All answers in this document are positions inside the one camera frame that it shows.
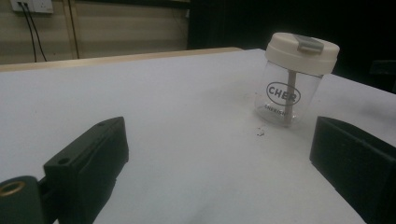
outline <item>wall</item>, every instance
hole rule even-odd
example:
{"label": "wall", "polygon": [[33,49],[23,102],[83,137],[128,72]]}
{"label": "wall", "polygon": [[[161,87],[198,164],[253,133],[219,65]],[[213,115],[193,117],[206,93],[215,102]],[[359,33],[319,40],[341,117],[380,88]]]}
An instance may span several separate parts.
{"label": "wall", "polygon": [[[71,44],[66,28],[64,4],[52,1],[51,15],[32,14],[43,50],[50,61],[72,59]],[[43,62],[36,45],[37,59]],[[0,64],[33,63],[32,40],[22,12],[12,11],[9,1],[0,1]]]}
{"label": "wall", "polygon": [[[183,50],[186,10],[52,0],[54,13],[33,13],[48,61]],[[40,55],[36,41],[36,55]],[[0,1],[0,64],[33,63],[31,36],[22,12]]]}

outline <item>beige lid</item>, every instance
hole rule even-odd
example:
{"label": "beige lid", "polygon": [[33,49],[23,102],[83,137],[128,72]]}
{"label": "beige lid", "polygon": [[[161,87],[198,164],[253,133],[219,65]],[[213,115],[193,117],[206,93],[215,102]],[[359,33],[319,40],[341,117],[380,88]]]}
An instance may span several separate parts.
{"label": "beige lid", "polygon": [[325,40],[275,33],[265,51],[265,57],[284,68],[322,76],[330,74],[334,69],[339,50],[337,45]]}

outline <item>power cord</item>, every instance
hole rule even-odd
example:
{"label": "power cord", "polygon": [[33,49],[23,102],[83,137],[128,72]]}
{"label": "power cord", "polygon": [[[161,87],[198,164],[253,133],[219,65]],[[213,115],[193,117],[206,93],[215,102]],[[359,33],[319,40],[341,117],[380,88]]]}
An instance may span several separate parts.
{"label": "power cord", "polygon": [[29,26],[30,37],[32,38],[33,53],[35,54],[35,40],[33,39],[32,27],[30,26],[30,22],[29,22],[29,19],[27,18],[26,11],[25,11],[25,8],[24,8],[23,4],[22,4],[21,2],[19,2],[18,4],[19,4],[20,7],[22,8],[23,14],[24,14],[25,19],[26,19],[26,22],[27,22],[27,25]]}
{"label": "power cord", "polygon": [[41,47],[40,36],[38,35],[38,31],[37,31],[37,29],[35,28],[35,21],[33,21],[33,17],[32,17],[32,14],[30,13],[29,6],[27,5],[27,3],[22,4],[21,2],[19,2],[19,5],[22,7],[23,14],[24,14],[24,16],[25,16],[25,18],[26,18],[26,21],[27,21],[28,25],[29,25],[30,35],[31,35],[31,37],[32,37],[33,50],[34,50],[34,52],[35,52],[35,42],[34,42],[34,39],[33,39],[32,28],[31,28],[31,26],[30,26],[30,22],[29,22],[29,20],[28,20],[27,15],[26,15],[25,7],[27,8],[27,13],[28,13],[28,15],[29,15],[30,21],[32,22],[33,28],[35,29],[35,36],[37,37],[38,46],[40,47],[41,55],[43,55],[44,61],[46,62],[46,61],[47,61],[47,58],[46,58],[46,55],[44,54],[43,48]]}

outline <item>black cable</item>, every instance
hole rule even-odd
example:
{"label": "black cable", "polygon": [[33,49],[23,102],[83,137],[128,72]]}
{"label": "black cable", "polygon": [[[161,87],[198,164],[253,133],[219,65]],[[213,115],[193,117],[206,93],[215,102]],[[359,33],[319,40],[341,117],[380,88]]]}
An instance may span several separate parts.
{"label": "black cable", "polygon": [[34,52],[34,54],[35,54],[35,40],[33,39],[32,27],[30,27],[30,22],[29,22],[29,19],[27,18],[26,11],[25,11],[25,9],[24,9],[23,4],[22,4],[22,3],[19,3],[19,5],[22,7],[23,14],[25,15],[25,19],[26,19],[27,25],[29,26],[30,37],[32,38],[33,52]]}
{"label": "black cable", "polygon": [[[29,10],[29,6],[26,3],[25,3],[25,5],[27,7],[27,12],[29,14],[30,20],[32,21],[33,28],[35,28],[35,22],[33,21],[32,14],[30,13],[30,10]],[[43,55],[44,61],[47,61],[46,55],[44,55],[43,48],[41,47],[40,36],[38,35],[38,31],[36,28],[35,28],[35,36],[37,36],[38,46],[40,47],[40,51],[41,51],[41,54]]]}

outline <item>wooden panel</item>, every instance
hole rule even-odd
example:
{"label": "wooden panel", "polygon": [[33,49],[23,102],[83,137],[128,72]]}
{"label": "wooden panel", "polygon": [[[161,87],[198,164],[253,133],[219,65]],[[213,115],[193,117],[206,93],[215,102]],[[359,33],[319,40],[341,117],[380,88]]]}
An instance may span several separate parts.
{"label": "wooden panel", "polygon": [[76,12],[81,58],[186,49],[184,9],[76,2]]}

